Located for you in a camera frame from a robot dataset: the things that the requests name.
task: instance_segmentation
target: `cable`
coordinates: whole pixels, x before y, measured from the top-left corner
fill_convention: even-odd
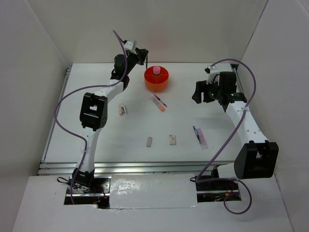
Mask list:
[[[122,51],[123,51],[123,53],[124,53],[125,62],[126,62],[126,67],[125,67],[124,74],[122,75],[122,77],[120,78],[120,80],[119,80],[118,82],[114,83],[114,84],[109,85],[109,86],[115,86],[115,85],[119,84],[119,83],[124,79],[124,77],[125,77],[125,75],[126,75],[126,71],[127,71],[127,57],[126,57],[125,48],[124,48],[124,46],[123,46],[123,44],[122,44],[122,43],[123,43],[123,40],[119,37],[119,35],[117,34],[117,32],[116,32],[115,30],[113,30],[113,32],[114,32],[115,36],[117,37],[117,39],[118,39],[118,41],[119,41],[119,43],[120,43],[120,45],[121,45]],[[64,130],[65,132],[67,132],[67,133],[69,133],[69,134],[71,134],[71,135],[73,135],[73,136],[75,136],[75,137],[77,137],[77,138],[80,138],[80,139],[82,139],[82,140],[85,142],[84,153],[83,153],[83,157],[82,157],[81,163],[79,164],[79,166],[78,166],[78,168],[77,168],[77,170],[76,170],[76,172],[75,172],[75,175],[73,176],[72,181],[71,181],[70,195],[71,195],[72,204],[74,204],[73,195],[72,195],[72,193],[73,193],[74,182],[75,182],[77,173],[78,173],[78,171],[80,170],[80,168],[81,168],[81,166],[82,166],[82,164],[83,164],[83,162],[84,162],[88,144],[87,144],[87,140],[86,140],[84,137],[82,137],[81,135],[78,135],[78,134],[76,134],[76,133],[74,133],[74,132],[72,132],[72,131],[66,129],[64,126],[62,126],[62,125],[60,124],[60,122],[58,121],[58,118],[57,118],[57,112],[58,112],[58,108],[59,108],[59,106],[61,105],[61,103],[63,102],[63,100],[65,100],[67,97],[69,97],[69,96],[72,95],[73,93],[76,93],[76,92],[81,91],[81,90],[83,90],[83,89],[95,88],[95,87],[107,87],[107,85],[85,86],[85,87],[76,89],[76,90],[72,91],[71,93],[68,93],[67,95],[65,95],[64,97],[62,97],[62,98],[59,100],[59,102],[58,102],[58,104],[57,104],[57,106],[55,107],[55,110],[54,110],[54,119],[55,119],[56,124],[57,124],[62,130]]]
[[[210,165],[216,160],[216,158],[221,154],[221,152],[224,150],[224,148],[227,146],[227,144],[231,141],[231,139],[234,137],[234,135],[236,134],[237,130],[239,129],[240,125],[242,124],[242,122],[244,121],[245,119],[245,116],[246,116],[246,111],[247,111],[247,107],[249,106],[250,102],[252,101],[253,97],[255,96],[255,92],[256,92],[256,79],[255,79],[255,76],[252,72],[252,70],[245,64],[243,63],[242,61],[240,60],[237,60],[237,59],[232,59],[232,58],[227,58],[227,59],[222,59],[222,60],[219,60],[215,63],[213,63],[211,65],[214,66],[218,63],[221,63],[223,61],[235,61],[235,62],[238,62],[239,64],[242,64],[248,71],[249,73],[251,74],[252,76],[252,79],[253,79],[253,93],[251,95],[251,97],[249,98],[249,100],[247,101],[244,109],[243,109],[243,114],[242,114],[242,117],[239,121],[239,123],[237,124],[237,126],[235,127],[235,129],[233,130],[233,132],[231,133],[231,135],[228,137],[228,139],[225,141],[225,143],[222,145],[222,147],[218,150],[218,152],[214,155],[214,157],[209,161],[209,163],[202,169],[202,171],[198,174],[198,176],[196,177],[195,179],[195,182],[196,183],[204,183],[204,182],[209,182],[209,181],[213,181],[213,180],[230,180],[230,181],[238,181],[240,182],[245,188],[246,190],[248,191],[248,194],[249,194],[249,198],[250,198],[250,202],[249,202],[249,205],[248,207],[244,210],[244,211],[241,211],[241,212],[233,212],[231,211],[230,209],[227,208],[225,202],[227,200],[227,198],[231,195],[234,195],[236,193],[233,193],[233,194],[230,194],[228,195],[225,199],[224,199],[224,206],[225,208],[227,209],[228,212],[232,213],[232,214],[237,214],[237,215],[240,215],[240,214],[244,214],[246,213],[251,205],[252,205],[252,195],[250,193],[250,190],[248,189],[248,187],[245,185],[245,183],[243,183],[241,180],[237,180],[237,179],[229,179],[229,178],[213,178],[213,179],[204,179],[204,180],[200,180],[201,176],[204,174],[204,172],[210,167]]]

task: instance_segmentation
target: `white wall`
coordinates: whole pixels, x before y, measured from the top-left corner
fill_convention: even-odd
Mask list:
[[[11,231],[36,174],[65,69],[22,0],[0,7],[0,228]]]
[[[113,62],[136,39],[159,62],[241,58],[267,0],[29,0],[70,63]]]
[[[309,1],[269,0],[243,62],[257,79],[251,110],[279,145],[276,176],[295,232],[308,231],[309,201]],[[250,75],[240,68],[249,96]]]

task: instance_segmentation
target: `white eraser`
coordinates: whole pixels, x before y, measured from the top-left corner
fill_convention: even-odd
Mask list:
[[[169,135],[169,145],[176,145],[176,136],[174,134]]]
[[[148,137],[146,147],[151,147],[152,137]]]

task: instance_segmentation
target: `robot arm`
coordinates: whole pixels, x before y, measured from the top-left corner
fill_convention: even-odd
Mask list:
[[[124,44],[127,55],[127,69],[125,56],[123,54],[117,55],[114,59],[115,64],[112,77],[107,86],[95,93],[85,93],[83,98],[80,121],[83,127],[82,136],[87,140],[87,150],[84,151],[84,147],[81,148],[80,160],[76,164],[72,176],[77,172],[75,182],[89,188],[94,180],[94,158],[98,136],[107,122],[108,103],[126,89],[130,81],[128,74],[136,64],[143,65],[148,55],[148,50],[138,49],[134,40],[124,41]],[[84,152],[86,152],[85,158],[78,170]]]
[[[205,69],[208,80],[196,83],[192,99],[196,103],[217,100],[223,110],[230,116],[235,127],[239,123],[247,102],[243,93],[237,92],[236,74],[220,72],[215,66]],[[249,109],[237,131],[244,144],[234,163],[218,167],[220,177],[251,179],[272,177],[279,148],[277,143],[269,142],[256,124]]]

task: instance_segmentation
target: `purple cable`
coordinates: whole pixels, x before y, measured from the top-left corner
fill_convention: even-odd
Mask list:
[[[241,62],[240,60],[237,60],[237,59],[231,59],[231,58],[228,58],[228,59],[222,59],[222,60],[219,60],[215,63],[213,63],[211,65],[214,66],[218,63],[221,63],[223,61],[235,61],[235,62],[238,62],[239,64],[242,64],[251,74],[252,76],[252,79],[253,79],[253,93],[251,95],[251,97],[249,98],[249,100],[247,101],[246,105],[245,105],[245,108],[243,110],[243,114],[242,114],[242,117],[239,121],[239,123],[237,124],[237,126],[235,127],[235,129],[233,130],[233,132],[231,133],[231,135],[228,137],[228,139],[225,141],[225,143],[222,145],[222,147],[218,150],[218,152],[214,155],[214,157],[209,161],[209,163],[202,169],[202,171],[198,174],[198,176],[196,177],[196,183],[203,183],[203,182],[209,182],[209,181],[215,181],[215,180],[228,180],[228,181],[236,181],[236,182],[240,182],[245,188],[246,190],[248,191],[249,193],[249,198],[250,198],[250,202],[249,202],[249,206],[244,210],[244,211],[241,211],[241,212],[233,212],[231,211],[230,209],[227,208],[226,206],[226,200],[228,199],[229,196],[231,195],[228,195],[227,197],[225,197],[224,199],[224,206],[225,208],[228,210],[228,212],[232,213],[232,214],[237,214],[237,215],[240,215],[240,214],[244,214],[246,213],[251,205],[252,205],[252,195],[250,193],[250,190],[248,189],[248,187],[245,185],[245,183],[243,183],[241,180],[237,180],[237,179],[233,179],[233,178],[213,178],[213,179],[204,179],[204,180],[200,180],[201,176],[203,175],[203,173],[210,167],[210,165],[216,160],[216,158],[221,154],[221,152],[224,150],[224,148],[226,147],[226,145],[231,141],[231,139],[234,137],[234,135],[236,134],[237,130],[239,129],[239,127],[241,126],[242,122],[244,121],[245,119],[245,116],[246,116],[246,108],[247,106],[250,104],[250,102],[252,101],[253,97],[255,96],[255,92],[256,92],[256,79],[255,79],[255,76],[252,72],[252,70],[243,62]]]
[[[115,85],[119,84],[119,83],[124,79],[124,77],[125,77],[125,75],[126,75],[126,70],[127,70],[127,58],[126,58],[126,51],[125,51],[125,48],[124,48],[124,46],[123,46],[123,44],[122,44],[122,43],[123,43],[123,40],[119,37],[119,35],[117,34],[117,32],[116,32],[115,30],[113,30],[113,32],[114,32],[115,36],[117,37],[117,39],[118,39],[118,41],[119,41],[119,43],[120,43],[120,45],[121,45],[122,51],[123,51],[123,53],[124,53],[125,62],[126,62],[126,67],[125,67],[124,74],[122,75],[122,77],[120,78],[120,80],[119,80],[118,82],[114,83],[114,84],[109,85],[109,86],[115,86]],[[85,142],[85,149],[84,149],[84,154],[83,154],[81,163],[79,164],[79,166],[78,166],[78,168],[77,168],[77,170],[76,170],[76,172],[75,172],[75,175],[74,175],[73,178],[72,178],[71,185],[70,185],[70,196],[71,196],[72,204],[74,204],[74,200],[73,200],[73,196],[72,196],[72,194],[73,194],[74,182],[75,182],[77,173],[78,173],[78,171],[80,170],[80,168],[81,168],[81,166],[82,166],[82,164],[83,164],[83,162],[84,162],[88,144],[87,144],[87,140],[86,140],[84,137],[82,137],[82,136],[80,136],[80,135],[78,135],[78,134],[76,134],[76,133],[74,133],[74,132],[72,132],[72,131],[66,129],[64,126],[62,126],[62,125],[60,124],[60,122],[58,121],[58,118],[57,118],[57,111],[58,111],[59,106],[60,106],[61,103],[63,102],[63,100],[65,100],[68,96],[70,96],[70,95],[72,95],[73,93],[76,93],[76,92],[78,92],[78,91],[81,91],[81,90],[83,90],[83,89],[95,88],[95,87],[107,87],[107,85],[85,86],[85,87],[76,89],[76,90],[72,91],[71,93],[68,93],[67,95],[65,95],[64,97],[62,97],[62,98],[59,100],[59,102],[58,102],[58,104],[57,104],[57,106],[56,106],[56,108],[55,108],[55,110],[54,110],[54,119],[55,119],[56,124],[58,124],[58,126],[59,126],[62,130],[64,130],[65,132],[67,132],[67,133],[69,133],[69,134],[71,134],[71,135],[74,135],[74,136],[76,136],[77,138],[80,138],[80,139],[82,139],[82,140]]]

